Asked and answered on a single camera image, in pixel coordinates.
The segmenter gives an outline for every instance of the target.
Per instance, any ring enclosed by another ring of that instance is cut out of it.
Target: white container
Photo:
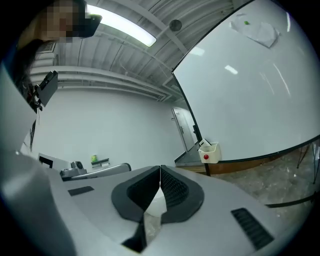
[[[218,142],[211,143],[211,146],[201,146],[198,152],[201,162],[204,164],[216,164],[221,160],[220,145]]]

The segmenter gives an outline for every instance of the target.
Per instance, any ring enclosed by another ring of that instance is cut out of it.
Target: white wall
[[[280,35],[268,48],[233,30],[237,19],[251,31],[268,23]],[[191,50],[173,73],[202,137],[219,142],[223,161],[276,153],[320,134],[319,60],[301,27],[274,2],[250,2],[196,47],[201,54]]]
[[[110,158],[110,166],[132,169],[174,166],[185,151],[173,105],[132,94],[93,90],[58,90],[37,120],[32,152],[65,161],[81,161],[91,171],[91,155]]]

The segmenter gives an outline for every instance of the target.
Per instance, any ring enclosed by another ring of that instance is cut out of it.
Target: black rubber cover
[[[194,215],[205,199],[202,187],[195,181],[161,165],[161,189],[167,212],[161,223],[184,222]]]
[[[81,195],[83,193],[87,193],[94,190],[94,188],[92,186],[83,186],[83,187],[79,187],[79,188],[75,188],[75,189],[70,189],[68,190],[70,196],[77,196],[77,195]]]
[[[202,187],[162,165],[161,168],[154,166],[113,189],[111,200],[122,218],[141,223],[159,189],[160,177],[167,207],[161,223],[184,222],[197,212],[205,198]]]
[[[160,166],[118,184],[111,193],[111,201],[126,220],[141,222],[144,212],[154,199],[160,181]]]
[[[239,223],[243,232],[256,250],[265,247],[274,240],[272,235],[269,234],[246,208],[232,210],[231,214]]]

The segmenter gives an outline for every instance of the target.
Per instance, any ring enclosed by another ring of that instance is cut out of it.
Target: person
[[[61,38],[79,36],[81,21],[86,18],[84,0],[52,0],[24,29],[4,58],[4,64],[17,89],[37,113],[32,98],[34,87],[30,68],[37,50],[45,43]],[[30,129],[30,150],[34,140],[36,121]]]

